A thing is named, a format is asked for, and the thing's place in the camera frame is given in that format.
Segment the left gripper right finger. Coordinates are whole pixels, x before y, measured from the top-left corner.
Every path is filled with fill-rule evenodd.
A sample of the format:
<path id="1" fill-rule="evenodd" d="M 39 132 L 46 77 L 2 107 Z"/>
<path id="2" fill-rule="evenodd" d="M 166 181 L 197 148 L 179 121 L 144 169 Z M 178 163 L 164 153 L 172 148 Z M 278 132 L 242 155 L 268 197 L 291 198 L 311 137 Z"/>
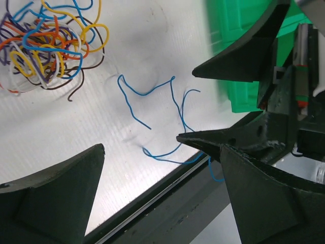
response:
<path id="1" fill-rule="evenodd" d="M 242 243 L 324 243 L 324 185 L 228 145 L 220 162 Z"/>

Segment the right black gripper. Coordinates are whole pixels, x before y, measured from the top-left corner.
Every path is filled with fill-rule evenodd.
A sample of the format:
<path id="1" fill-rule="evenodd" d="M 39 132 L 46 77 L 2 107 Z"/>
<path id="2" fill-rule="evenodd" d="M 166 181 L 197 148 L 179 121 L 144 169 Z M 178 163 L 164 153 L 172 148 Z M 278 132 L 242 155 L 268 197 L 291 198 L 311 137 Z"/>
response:
<path id="1" fill-rule="evenodd" d="M 194 77 L 259 81 L 266 56 L 289 10 L 290 1 L 271 1 L 256 23 L 218 55 L 194 68 Z M 274 67 L 271 92 L 256 135 L 266 160 L 293 154 L 324 161 L 324 36 L 299 24 L 293 50 Z"/>

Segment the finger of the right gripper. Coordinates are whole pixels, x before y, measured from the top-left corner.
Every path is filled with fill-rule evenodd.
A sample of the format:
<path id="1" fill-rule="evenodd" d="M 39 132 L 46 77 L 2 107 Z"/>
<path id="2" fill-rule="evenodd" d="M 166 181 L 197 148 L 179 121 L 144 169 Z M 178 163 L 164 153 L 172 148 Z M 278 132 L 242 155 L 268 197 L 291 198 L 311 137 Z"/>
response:
<path id="1" fill-rule="evenodd" d="M 221 147 L 229 145 L 273 165 L 292 150 L 296 138 L 296 116 L 256 111 L 229 128 L 182 133 L 176 140 L 217 160 Z"/>

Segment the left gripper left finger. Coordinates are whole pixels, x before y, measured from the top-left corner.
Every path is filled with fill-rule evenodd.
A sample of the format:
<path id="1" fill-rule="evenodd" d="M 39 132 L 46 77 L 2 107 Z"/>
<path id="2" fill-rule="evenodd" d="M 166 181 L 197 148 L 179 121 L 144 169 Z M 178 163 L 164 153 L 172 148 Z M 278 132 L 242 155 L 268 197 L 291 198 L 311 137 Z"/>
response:
<path id="1" fill-rule="evenodd" d="M 83 243 L 104 160 L 96 144 L 1 184 L 1 243 Z"/>

